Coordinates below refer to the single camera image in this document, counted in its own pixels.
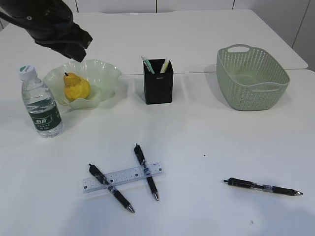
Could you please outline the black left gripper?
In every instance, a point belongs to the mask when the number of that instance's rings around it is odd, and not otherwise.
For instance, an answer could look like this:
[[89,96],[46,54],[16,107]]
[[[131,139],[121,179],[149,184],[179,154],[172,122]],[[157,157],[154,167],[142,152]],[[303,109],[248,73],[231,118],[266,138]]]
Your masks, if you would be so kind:
[[91,35],[74,22],[62,0],[2,0],[0,18],[23,28],[35,43],[82,62]]

